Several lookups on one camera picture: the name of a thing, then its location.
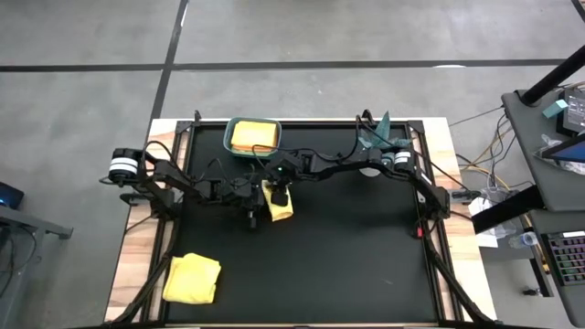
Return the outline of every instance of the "concrete floor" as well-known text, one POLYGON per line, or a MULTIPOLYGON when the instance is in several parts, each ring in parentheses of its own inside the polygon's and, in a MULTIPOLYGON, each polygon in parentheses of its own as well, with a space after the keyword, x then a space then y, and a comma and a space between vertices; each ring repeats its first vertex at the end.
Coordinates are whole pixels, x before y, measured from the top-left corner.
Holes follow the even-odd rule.
MULTIPOLYGON (((0 65, 163 63, 178 0, 0 1, 0 65)), ((175 62, 564 58, 585 24, 569 0, 192 0, 175 62)), ((174 72, 164 118, 394 117, 458 121, 501 104, 551 67, 174 72)), ((101 186, 111 151, 144 142, 160 72, 0 73, 0 181, 26 191, 23 210, 75 227, 48 239, 22 328, 99 324, 128 212, 101 186)), ((585 80, 580 71, 570 80, 585 80)), ((478 155, 492 113, 452 129, 478 155)), ((498 174, 530 179, 517 145, 498 174)), ((483 186, 480 175, 464 177, 483 186)), ((510 324, 571 328, 558 298, 523 297, 527 261, 486 264, 495 308, 510 324)))

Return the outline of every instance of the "keyboard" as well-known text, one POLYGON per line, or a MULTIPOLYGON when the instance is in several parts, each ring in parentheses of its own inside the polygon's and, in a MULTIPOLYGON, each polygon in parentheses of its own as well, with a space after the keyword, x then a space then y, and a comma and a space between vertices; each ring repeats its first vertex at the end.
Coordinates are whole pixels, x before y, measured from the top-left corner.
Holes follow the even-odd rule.
POLYGON ((547 234, 543 238, 554 256, 552 268, 560 283, 585 284, 585 231, 547 234))

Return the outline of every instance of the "wooden table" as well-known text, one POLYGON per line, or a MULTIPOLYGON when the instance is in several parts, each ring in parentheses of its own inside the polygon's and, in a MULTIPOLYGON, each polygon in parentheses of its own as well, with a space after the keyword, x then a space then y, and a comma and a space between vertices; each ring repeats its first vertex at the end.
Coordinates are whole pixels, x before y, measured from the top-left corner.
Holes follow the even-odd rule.
MULTIPOLYGON (((212 119, 203 121, 221 121, 222 119, 212 119)), ((353 120, 353 119, 303 119, 303 120, 353 120)), ((427 140, 427 147, 431 160, 456 179, 461 179, 459 166, 455 158, 449 125, 445 118, 408 118, 396 119, 397 121, 422 120, 427 140)), ((154 120, 148 133, 149 141, 159 141, 167 145, 169 149, 173 146, 175 139, 175 130, 177 121, 180 119, 157 119, 154 120)), ((186 152, 186 138, 184 143, 179 145, 178 163, 182 165, 186 152)), ((168 159, 168 154, 158 145, 151 145, 148 148, 154 157, 168 159)), ((447 189, 460 188, 450 178, 441 174, 437 170, 434 172, 435 182, 438 186, 447 189)), ((463 205, 452 205, 452 210, 469 215, 467 207, 463 205)), ((146 205, 132 207, 128 218, 127 226, 146 218, 150 214, 150 208, 146 205)), ((466 218, 453 216, 444 221, 447 234, 449 252, 452 257, 454 273, 463 286, 467 294, 478 305, 484 314, 495 319, 495 309, 492 302, 492 296, 485 277, 484 264, 475 239, 473 224, 466 218)), ((148 269, 151 261, 151 255, 154 245, 154 235, 156 232, 157 219, 148 219, 140 226, 133 228, 124 237, 122 242, 122 251, 118 259, 118 266, 114 277, 112 292, 108 302, 105 321, 116 318, 126 308, 128 303, 138 293, 144 284, 148 275, 148 269)), ((433 233, 433 239, 436 239, 436 233, 433 233)), ((445 307, 445 316, 447 319, 454 319, 451 294, 446 282, 440 277, 441 296, 445 307)), ((154 319, 157 315, 155 310, 158 309, 162 291, 162 279, 158 282, 154 290, 153 305, 151 306, 151 316, 154 319)), ((467 314, 465 319, 471 321, 467 314)))

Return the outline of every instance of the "teal clamp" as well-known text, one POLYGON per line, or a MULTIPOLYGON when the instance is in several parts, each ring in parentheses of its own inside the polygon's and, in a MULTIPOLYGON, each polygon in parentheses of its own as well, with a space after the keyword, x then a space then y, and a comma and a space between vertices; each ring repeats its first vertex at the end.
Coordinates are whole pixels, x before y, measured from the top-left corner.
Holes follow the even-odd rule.
POLYGON ((547 119, 554 117, 555 115, 561 113, 565 109, 567 109, 569 105, 565 100, 558 100, 552 103, 552 105, 548 106, 546 110, 542 111, 547 119))

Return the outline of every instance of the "yellow towel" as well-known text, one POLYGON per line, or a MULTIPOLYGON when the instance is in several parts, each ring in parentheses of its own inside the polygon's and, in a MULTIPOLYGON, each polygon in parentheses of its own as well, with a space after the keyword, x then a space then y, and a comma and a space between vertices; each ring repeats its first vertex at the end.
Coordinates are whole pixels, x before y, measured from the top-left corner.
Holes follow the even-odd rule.
MULTIPOLYGON (((231 135, 231 146, 238 151, 251 151, 253 145, 276 146, 277 128, 275 123, 240 121, 231 135)), ((270 147, 256 146, 254 152, 270 152, 270 147)))
POLYGON ((285 207, 274 205, 271 202, 272 191, 268 188, 269 184, 267 181, 262 181, 262 192, 264 192, 264 198, 266 199, 266 203, 268 203, 268 209, 271 211, 272 221, 277 221, 285 218, 289 218, 293 215, 293 202, 291 201, 291 192, 289 192, 289 188, 286 187, 286 196, 289 199, 289 202, 285 207))
POLYGON ((211 303, 220 270, 219 262, 194 253, 173 257, 163 298, 168 302, 211 303))

